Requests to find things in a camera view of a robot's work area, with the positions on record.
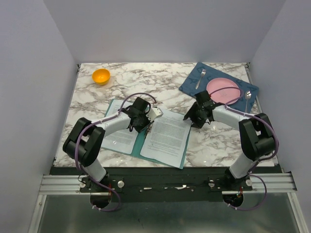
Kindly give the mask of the silver folder clip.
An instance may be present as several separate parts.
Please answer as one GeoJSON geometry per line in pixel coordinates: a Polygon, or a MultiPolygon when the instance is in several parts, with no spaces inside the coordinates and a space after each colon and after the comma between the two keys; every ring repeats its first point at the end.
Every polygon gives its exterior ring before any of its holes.
{"type": "Polygon", "coordinates": [[[151,125],[149,125],[148,127],[147,127],[147,129],[146,129],[146,131],[145,131],[145,133],[144,133],[144,137],[146,138],[146,136],[148,135],[148,133],[150,133],[151,132],[151,129],[152,129],[152,124],[151,125]]]}

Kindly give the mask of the teal plastic folder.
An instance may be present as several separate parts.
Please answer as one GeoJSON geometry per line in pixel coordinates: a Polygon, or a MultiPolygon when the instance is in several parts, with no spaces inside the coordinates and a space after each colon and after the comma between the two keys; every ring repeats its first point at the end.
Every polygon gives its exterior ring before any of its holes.
{"type": "Polygon", "coordinates": [[[147,160],[147,161],[150,161],[150,162],[155,162],[155,163],[158,163],[158,164],[166,165],[166,164],[160,163],[160,162],[155,161],[155,160],[144,158],[143,156],[140,155],[141,148],[142,148],[142,146],[144,144],[144,141],[145,141],[145,137],[144,137],[145,131],[146,130],[143,130],[143,132],[138,133],[136,141],[135,141],[135,144],[134,144],[133,151],[129,155],[132,156],[132,157],[136,157],[136,158],[139,158],[139,159],[147,160]]]}

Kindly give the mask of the single printed paper sheet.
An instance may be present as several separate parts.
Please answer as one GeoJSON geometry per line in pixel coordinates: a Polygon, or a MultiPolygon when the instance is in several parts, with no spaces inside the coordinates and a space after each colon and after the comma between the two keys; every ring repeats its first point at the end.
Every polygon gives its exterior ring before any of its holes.
{"type": "MultiPolygon", "coordinates": [[[[118,111],[122,100],[113,99],[105,113],[105,116],[110,116],[118,111]]],[[[102,147],[107,150],[116,151],[123,154],[131,154],[134,148],[138,133],[129,129],[120,130],[106,136],[102,142],[102,147]]]]}

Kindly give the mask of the printed white paper sheets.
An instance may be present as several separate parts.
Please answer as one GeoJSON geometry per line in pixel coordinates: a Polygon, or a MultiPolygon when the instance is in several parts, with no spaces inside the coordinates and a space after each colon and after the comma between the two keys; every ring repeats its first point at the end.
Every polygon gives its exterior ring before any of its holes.
{"type": "Polygon", "coordinates": [[[186,155],[191,121],[169,110],[163,110],[147,133],[140,155],[171,167],[182,169],[186,155]]]}

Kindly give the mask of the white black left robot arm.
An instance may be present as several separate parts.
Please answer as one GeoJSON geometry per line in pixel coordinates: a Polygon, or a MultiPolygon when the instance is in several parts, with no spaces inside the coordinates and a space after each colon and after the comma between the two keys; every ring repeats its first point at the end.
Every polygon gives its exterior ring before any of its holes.
{"type": "Polygon", "coordinates": [[[135,130],[140,133],[154,120],[148,117],[151,104],[137,97],[127,107],[119,107],[117,112],[92,122],[84,117],[77,120],[63,144],[63,152],[76,163],[77,169],[91,178],[91,186],[98,192],[107,188],[107,172],[98,160],[105,137],[121,130],[135,130]]]}

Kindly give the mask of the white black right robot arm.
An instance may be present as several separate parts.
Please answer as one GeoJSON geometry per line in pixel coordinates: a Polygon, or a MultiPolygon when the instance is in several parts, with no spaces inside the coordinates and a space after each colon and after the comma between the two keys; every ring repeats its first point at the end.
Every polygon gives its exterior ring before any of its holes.
{"type": "Polygon", "coordinates": [[[207,91],[195,95],[195,103],[184,116],[190,119],[191,126],[200,129],[205,123],[217,121],[226,124],[240,133],[242,153],[220,178],[224,188],[235,190],[249,175],[263,156],[275,156],[279,142],[266,114],[248,114],[214,102],[207,91]]]}

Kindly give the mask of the blue fabric placemat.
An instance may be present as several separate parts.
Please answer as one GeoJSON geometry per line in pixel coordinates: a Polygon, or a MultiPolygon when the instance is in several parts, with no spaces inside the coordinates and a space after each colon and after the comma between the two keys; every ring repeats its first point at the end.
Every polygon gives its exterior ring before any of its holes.
{"type": "MultiPolygon", "coordinates": [[[[259,88],[249,82],[248,76],[244,64],[209,64],[198,62],[189,76],[185,79],[183,84],[179,87],[179,90],[188,96],[194,97],[195,94],[206,90],[209,81],[215,78],[227,78],[235,82],[239,89],[245,93],[251,91],[252,97],[248,101],[248,113],[251,112],[253,105],[256,101],[256,97],[259,93],[259,88]],[[206,74],[202,78],[198,89],[195,89],[196,84],[200,78],[201,71],[205,69],[206,74]]],[[[229,106],[233,109],[241,112],[245,111],[246,100],[244,97],[239,99],[237,102],[230,104],[229,106]]]]}

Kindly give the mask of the pink plate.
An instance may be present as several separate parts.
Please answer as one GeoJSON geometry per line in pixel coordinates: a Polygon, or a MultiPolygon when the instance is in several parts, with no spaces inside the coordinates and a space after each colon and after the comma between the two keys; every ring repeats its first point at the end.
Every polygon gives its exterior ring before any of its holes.
{"type": "Polygon", "coordinates": [[[207,92],[216,103],[233,104],[240,98],[240,89],[237,84],[227,78],[215,78],[208,82],[207,92]]]}

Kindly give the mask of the silver fork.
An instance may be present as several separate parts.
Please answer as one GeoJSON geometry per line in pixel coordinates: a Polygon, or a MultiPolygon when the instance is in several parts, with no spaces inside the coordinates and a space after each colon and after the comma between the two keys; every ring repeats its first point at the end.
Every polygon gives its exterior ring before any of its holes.
{"type": "Polygon", "coordinates": [[[205,74],[206,74],[206,70],[203,69],[203,70],[201,71],[200,78],[199,78],[199,80],[198,80],[198,82],[197,82],[197,84],[196,84],[195,89],[198,89],[198,87],[199,87],[199,85],[200,85],[200,82],[201,82],[202,78],[205,76],[205,74]]]}

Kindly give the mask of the orange plastic bowl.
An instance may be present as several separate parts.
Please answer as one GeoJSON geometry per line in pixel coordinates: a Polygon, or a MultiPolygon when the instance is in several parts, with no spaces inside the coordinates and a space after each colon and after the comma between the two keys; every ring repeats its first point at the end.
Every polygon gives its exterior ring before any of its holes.
{"type": "Polygon", "coordinates": [[[92,79],[98,85],[106,85],[110,80],[110,72],[104,68],[98,69],[92,73],[92,79]]]}

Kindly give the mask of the silver spoon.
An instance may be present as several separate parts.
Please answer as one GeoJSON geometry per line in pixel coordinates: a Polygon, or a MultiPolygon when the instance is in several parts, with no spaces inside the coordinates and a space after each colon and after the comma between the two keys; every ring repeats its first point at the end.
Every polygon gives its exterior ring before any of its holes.
{"type": "Polygon", "coordinates": [[[252,93],[251,93],[251,91],[246,91],[246,93],[245,93],[245,95],[244,95],[244,98],[245,98],[245,100],[246,100],[246,105],[245,105],[245,113],[248,113],[248,101],[251,99],[251,97],[252,97],[252,93]]]}

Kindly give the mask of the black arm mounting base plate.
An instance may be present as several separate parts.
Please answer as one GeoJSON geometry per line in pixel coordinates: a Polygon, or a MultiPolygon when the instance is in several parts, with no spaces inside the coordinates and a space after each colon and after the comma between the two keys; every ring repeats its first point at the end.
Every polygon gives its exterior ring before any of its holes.
{"type": "Polygon", "coordinates": [[[82,179],[84,187],[79,190],[89,194],[93,203],[221,202],[225,199],[224,191],[232,195],[252,190],[248,176],[235,180],[226,167],[108,167],[106,170],[109,176],[102,183],[116,194],[89,178],[82,179]]]}

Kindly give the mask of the aluminium extrusion rail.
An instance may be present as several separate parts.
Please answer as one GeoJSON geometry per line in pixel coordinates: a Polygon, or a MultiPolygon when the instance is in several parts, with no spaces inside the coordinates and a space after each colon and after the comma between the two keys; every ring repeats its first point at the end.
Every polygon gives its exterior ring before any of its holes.
{"type": "MultiPolygon", "coordinates": [[[[297,188],[291,173],[274,173],[274,174],[255,174],[261,177],[267,187],[268,193],[292,193],[297,188]]],[[[262,182],[255,177],[251,177],[251,191],[243,191],[243,193],[264,193],[262,182]]],[[[107,192],[87,193],[80,191],[80,182],[78,175],[44,175],[39,188],[39,195],[107,195],[107,192]]],[[[189,185],[174,186],[177,191],[194,192],[197,188],[190,188],[189,185]]]]}

